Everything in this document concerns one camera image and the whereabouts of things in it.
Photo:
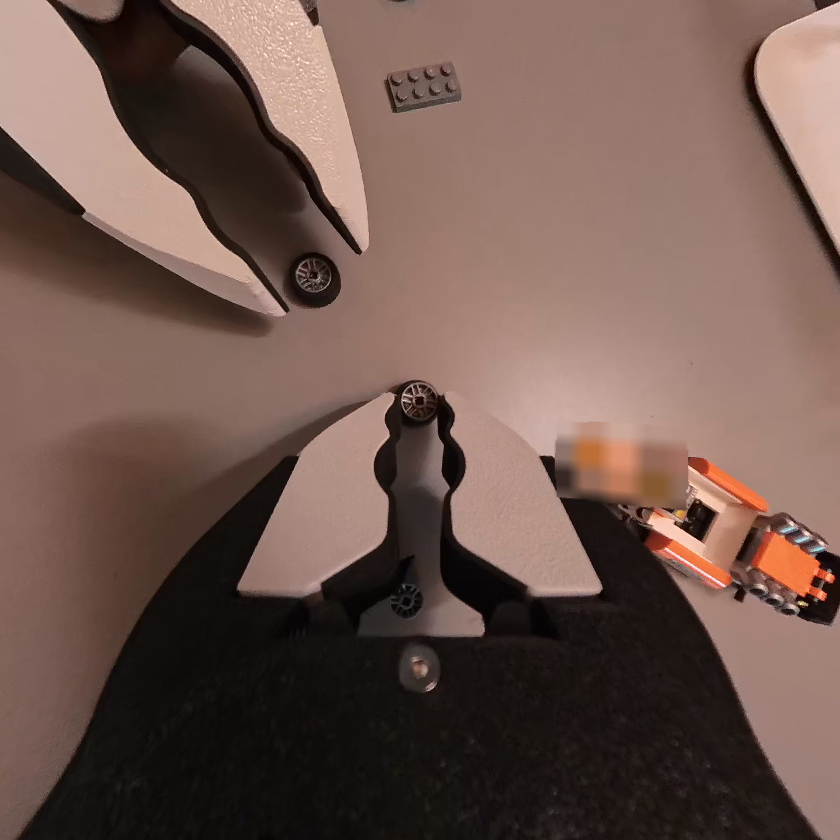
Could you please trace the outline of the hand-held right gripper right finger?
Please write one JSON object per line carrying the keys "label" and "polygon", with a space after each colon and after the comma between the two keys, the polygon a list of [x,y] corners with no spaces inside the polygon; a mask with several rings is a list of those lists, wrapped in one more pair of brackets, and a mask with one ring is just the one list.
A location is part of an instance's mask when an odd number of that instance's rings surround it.
{"label": "hand-held right gripper right finger", "polygon": [[474,602],[591,597],[602,582],[538,452],[455,392],[440,407],[444,445],[441,571],[456,593],[456,562],[477,571],[458,598]]}

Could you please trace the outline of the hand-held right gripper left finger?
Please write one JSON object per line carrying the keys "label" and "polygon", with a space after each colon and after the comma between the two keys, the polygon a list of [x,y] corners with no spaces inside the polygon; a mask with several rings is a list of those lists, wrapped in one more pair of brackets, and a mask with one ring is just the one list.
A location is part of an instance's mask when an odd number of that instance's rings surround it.
{"label": "hand-held right gripper left finger", "polygon": [[385,392],[327,427],[299,454],[238,593],[377,602],[398,566],[396,444],[402,421]]}

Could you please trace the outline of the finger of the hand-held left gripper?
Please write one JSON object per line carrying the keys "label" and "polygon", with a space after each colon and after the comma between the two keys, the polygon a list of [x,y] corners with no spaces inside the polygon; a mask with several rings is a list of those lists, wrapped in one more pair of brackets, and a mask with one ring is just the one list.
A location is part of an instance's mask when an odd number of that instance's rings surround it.
{"label": "finger of the hand-held left gripper", "polygon": [[360,158],[322,27],[298,1],[174,1],[171,18],[242,88],[269,142],[356,254],[370,245]]}
{"label": "finger of the hand-held left gripper", "polygon": [[108,78],[51,2],[2,2],[2,131],[47,193],[103,233],[219,298],[269,317],[288,310],[202,197],[150,159]]}

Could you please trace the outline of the black lego tire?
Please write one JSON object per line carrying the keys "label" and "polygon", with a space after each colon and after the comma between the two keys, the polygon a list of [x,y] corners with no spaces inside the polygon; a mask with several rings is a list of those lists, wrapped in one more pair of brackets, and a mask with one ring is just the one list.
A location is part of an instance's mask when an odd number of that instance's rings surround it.
{"label": "black lego tire", "polygon": [[[329,289],[319,295],[307,295],[305,293],[301,293],[301,291],[297,288],[295,283],[295,266],[298,263],[301,257],[307,256],[320,256],[325,258],[329,261],[332,268],[332,285]],[[327,257],[324,254],[319,252],[309,252],[297,257],[290,266],[290,287],[296,299],[299,302],[303,303],[306,306],[310,306],[312,308],[324,308],[331,303],[333,303],[341,291],[341,276],[338,267],[336,267],[335,263],[331,260],[330,257]]]}

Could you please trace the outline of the orange white lego car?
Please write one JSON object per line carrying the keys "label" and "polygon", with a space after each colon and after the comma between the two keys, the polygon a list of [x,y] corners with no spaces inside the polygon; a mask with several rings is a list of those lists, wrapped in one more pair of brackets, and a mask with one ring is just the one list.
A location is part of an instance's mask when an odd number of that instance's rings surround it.
{"label": "orange white lego car", "polygon": [[829,627],[839,606],[839,559],[816,530],[705,458],[688,459],[675,509],[621,506],[648,550],[672,570],[736,601],[756,597],[779,614]]}

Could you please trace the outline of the grey lego plate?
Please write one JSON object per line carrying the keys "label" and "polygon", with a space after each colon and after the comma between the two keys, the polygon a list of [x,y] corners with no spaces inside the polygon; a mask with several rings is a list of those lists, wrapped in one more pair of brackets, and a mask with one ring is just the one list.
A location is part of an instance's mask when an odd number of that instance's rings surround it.
{"label": "grey lego plate", "polygon": [[394,113],[428,109],[462,99],[458,73],[451,61],[391,71],[385,77],[385,88]]}

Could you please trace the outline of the white base plate with lever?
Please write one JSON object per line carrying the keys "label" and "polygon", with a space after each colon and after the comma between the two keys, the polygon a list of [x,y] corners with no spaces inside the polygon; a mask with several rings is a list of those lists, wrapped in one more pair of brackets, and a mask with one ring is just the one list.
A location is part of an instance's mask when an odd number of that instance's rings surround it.
{"label": "white base plate with lever", "polygon": [[828,237],[839,249],[839,2],[775,29],[756,91]]}

